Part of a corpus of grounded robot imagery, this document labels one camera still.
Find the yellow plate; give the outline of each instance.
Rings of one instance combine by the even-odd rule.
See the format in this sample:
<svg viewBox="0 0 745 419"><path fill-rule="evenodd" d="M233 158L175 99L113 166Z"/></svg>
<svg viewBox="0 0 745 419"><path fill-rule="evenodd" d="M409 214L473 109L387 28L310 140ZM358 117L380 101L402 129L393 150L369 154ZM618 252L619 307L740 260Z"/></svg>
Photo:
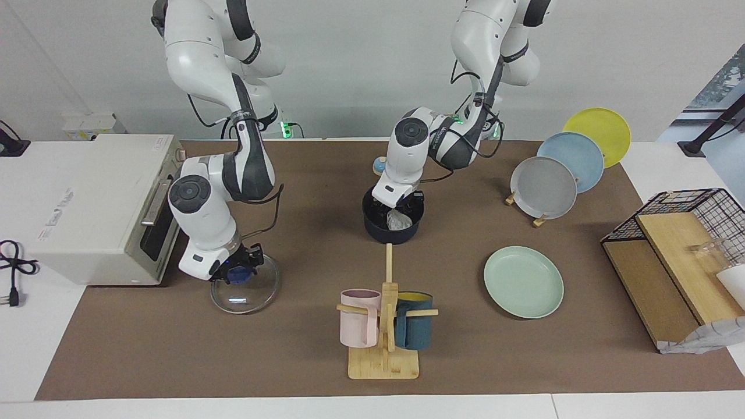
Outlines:
<svg viewBox="0 0 745 419"><path fill-rule="evenodd" d="M604 107L591 107L572 116L564 125L572 131L590 137L603 152L605 168L624 158L631 146L631 129L623 116Z"/></svg>

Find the oven handle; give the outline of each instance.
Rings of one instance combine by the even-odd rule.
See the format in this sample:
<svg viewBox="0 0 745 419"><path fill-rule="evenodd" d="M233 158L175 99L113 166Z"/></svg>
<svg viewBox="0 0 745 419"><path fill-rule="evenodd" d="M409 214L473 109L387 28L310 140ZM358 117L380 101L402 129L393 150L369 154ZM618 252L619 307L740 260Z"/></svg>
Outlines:
<svg viewBox="0 0 745 419"><path fill-rule="evenodd" d="M155 225L158 217L160 217L161 211L163 211L163 205L165 205L165 199L168 196L168 190L171 188L172 179L162 181L158 188L153 194L153 200L150 202L150 207L145 213L145 217L140 221L140 224L152 227Z"/></svg>

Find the plate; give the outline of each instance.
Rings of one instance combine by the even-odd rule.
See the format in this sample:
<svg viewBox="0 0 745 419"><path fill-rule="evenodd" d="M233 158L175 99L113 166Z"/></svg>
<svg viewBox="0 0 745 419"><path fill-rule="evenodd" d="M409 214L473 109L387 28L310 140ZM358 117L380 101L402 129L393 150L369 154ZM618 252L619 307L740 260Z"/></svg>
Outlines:
<svg viewBox="0 0 745 419"><path fill-rule="evenodd" d="M230 284L214 281L210 295L216 306L230 314L250 314L265 308L279 289L279 269L268 255L255 273L239 266L228 272L228 278Z"/></svg>
<svg viewBox="0 0 745 419"><path fill-rule="evenodd" d="M580 133L564 132L541 144L538 155L559 160L574 175L577 193L592 189L603 176L603 152L595 141Z"/></svg>
<svg viewBox="0 0 745 419"><path fill-rule="evenodd" d="M542 253L512 246L489 257L484 267L486 290L504 311L522 318L555 312L564 299L564 281Z"/></svg>
<svg viewBox="0 0 745 419"><path fill-rule="evenodd" d="M559 218L577 200L574 175L550 157L531 157L520 163L513 172L510 189L518 207L533 218Z"/></svg>
<svg viewBox="0 0 745 419"><path fill-rule="evenodd" d="M592 138L603 152L606 168L620 162L631 146L631 129L626 119L604 107L580 111L566 122L564 131Z"/></svg>

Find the black stand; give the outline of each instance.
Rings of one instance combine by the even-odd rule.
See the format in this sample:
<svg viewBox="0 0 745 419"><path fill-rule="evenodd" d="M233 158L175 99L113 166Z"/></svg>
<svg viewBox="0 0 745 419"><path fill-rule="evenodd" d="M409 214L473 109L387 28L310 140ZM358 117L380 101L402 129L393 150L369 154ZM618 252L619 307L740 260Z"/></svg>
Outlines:
<svg viewBox="0 0 745 419"><path fill-rule="evenodd" d="M722 112L722 116L712 122L695 140L678 142L678 146L688 157L706 157L701 151L703 144L709 141L711 136L730 122L743 108L745 108L745 95L742 95L731 107Z"/></svg>
<svg viewBox="0 0 745 419"><path fill-rule="evenodd" d="M0 144L3 145L3 151L0 151L0 157L18 157L26 151L31 141L27 139L12 139L5 131L0 130Z"/></svg>

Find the green plate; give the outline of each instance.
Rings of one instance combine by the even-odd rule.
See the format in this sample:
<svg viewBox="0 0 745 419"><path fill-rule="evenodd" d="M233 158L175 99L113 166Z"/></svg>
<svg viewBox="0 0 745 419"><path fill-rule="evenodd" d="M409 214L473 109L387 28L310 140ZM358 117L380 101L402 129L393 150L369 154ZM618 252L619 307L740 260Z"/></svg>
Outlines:
<svg viewBox="0 0 745 419"><path fill-rule="evenodd" d="M564 298L557 267L542 253L520 246L500 249L489 257L484 283L501 308L522 318L550 315Z"/></svg>

